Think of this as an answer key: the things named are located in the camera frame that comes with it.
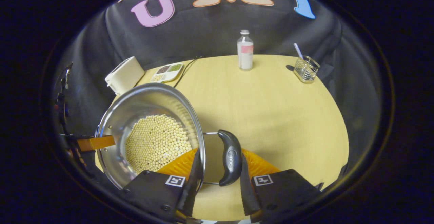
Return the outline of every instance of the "white box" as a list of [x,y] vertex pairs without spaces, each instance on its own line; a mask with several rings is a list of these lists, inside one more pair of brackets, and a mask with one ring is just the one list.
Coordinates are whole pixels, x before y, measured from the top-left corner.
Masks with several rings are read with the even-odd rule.
[[116,95],[122,95],[124,92],[133,88],[144,75],[144,70],[133,56],[124,60],[110,74],[105,81]]

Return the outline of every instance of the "black cloth backdrop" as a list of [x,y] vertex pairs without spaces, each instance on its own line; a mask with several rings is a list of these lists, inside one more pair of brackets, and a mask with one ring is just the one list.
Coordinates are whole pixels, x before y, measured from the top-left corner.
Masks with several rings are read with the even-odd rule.
[[[173,0],[166,23],[144,27],[131,12],[143,0],[122,0],[96,14],[65,50],[61,70],[70,62],[67,102],[71,134],[93,135],[115,97],[104,78],[123,60],[135,56],[147,70],[194,59],[237,54],[236,40],[248,29],[255,54],[297,56],[293,43],[321,65],[319,78],[335,99],[349,136],[352,168],[372,142],[381,115],[380,79],[374,57],[339,15],[309,0],[315,19],[294,11],[296,0],[272,0],[274,6],[226,0],[194,7],[195,0]],[[153,16],[158,0],[148,0]]]

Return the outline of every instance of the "stainless steel pot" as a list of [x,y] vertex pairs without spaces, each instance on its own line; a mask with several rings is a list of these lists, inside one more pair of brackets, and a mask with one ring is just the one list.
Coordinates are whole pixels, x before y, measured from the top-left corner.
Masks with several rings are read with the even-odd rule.
[[181,122],[187,131],[192,148],[199,148],[197,150],[200,154],[199,168],[203,172],[197,191],[202,186],[205,175],[204,134],[218,134],[224,142],[225,174],[219,185],[229,185],[239,178],[242,152],[237,138],[223,130],[203,133],[194,109],[182,93],[169,85],[148,83],[137,86],[119,97],[102,117],[95,134],[95,137],[112,135],[115,139],[116,145],[99,149],[97,154],[104,173],[116,187],[124,188],[139,173],[132,169],[125,156],[125,142],[133,125],[141,118],[159,114],[167,114]]

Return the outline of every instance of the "orange block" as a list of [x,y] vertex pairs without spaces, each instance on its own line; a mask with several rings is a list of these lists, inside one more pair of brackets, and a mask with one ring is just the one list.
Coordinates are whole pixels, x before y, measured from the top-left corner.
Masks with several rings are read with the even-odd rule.
[[77,140],[81,151],[92,151],[100,148],[105,148],[115,145],[113,136],[93,137],[89,139]]

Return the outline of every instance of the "plastic bottle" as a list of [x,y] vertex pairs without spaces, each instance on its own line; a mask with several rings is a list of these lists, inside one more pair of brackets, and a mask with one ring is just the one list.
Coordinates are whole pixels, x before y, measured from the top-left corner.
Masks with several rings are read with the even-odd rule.
[[249,71],[253,67],[253,41],[248,30],[241,30],[241,38],[237,41],[238,67]]

